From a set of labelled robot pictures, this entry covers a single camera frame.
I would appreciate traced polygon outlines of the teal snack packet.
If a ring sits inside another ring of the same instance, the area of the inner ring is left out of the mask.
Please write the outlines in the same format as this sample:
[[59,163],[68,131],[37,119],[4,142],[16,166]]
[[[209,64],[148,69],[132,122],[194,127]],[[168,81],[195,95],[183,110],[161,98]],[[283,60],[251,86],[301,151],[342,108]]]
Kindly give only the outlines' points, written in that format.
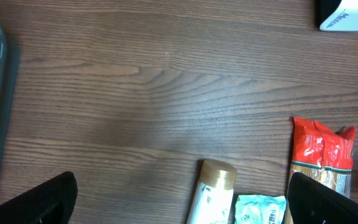
[[239,195],[235,224],[281,224],[287,207],[285,196]]

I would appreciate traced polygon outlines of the white tube with gold cap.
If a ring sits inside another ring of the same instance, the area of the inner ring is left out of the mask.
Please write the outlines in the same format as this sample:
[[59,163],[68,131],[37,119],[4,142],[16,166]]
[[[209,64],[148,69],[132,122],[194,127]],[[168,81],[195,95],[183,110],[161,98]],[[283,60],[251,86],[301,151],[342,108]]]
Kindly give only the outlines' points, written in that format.
[[187,224],[227,224],[236,175],[227,162],[205,159]]

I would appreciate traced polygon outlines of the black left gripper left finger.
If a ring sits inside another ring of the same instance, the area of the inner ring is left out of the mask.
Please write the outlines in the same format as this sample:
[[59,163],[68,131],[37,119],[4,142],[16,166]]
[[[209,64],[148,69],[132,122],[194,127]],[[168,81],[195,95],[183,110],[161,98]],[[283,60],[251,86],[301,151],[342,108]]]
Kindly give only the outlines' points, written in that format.
[[0,205],[0,224],[68,224],[78,186],[66,171]]

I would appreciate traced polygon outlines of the orange long noodle packet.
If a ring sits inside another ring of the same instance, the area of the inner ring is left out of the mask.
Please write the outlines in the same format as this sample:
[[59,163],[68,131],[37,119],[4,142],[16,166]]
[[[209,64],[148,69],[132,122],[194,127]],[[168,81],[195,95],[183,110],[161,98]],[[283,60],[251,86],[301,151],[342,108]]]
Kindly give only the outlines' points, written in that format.
[[350,198],[356,127],[335,133],[319,121],[293,118],[293,151],[289,177],[295,172]]

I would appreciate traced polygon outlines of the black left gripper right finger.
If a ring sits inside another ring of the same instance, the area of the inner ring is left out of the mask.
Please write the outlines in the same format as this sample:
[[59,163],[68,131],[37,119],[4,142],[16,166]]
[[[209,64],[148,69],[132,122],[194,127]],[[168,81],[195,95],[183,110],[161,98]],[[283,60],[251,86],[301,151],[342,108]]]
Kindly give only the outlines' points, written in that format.
[[301,172],[292,175],[287,200],[294,224],[358,224],[358,203]]

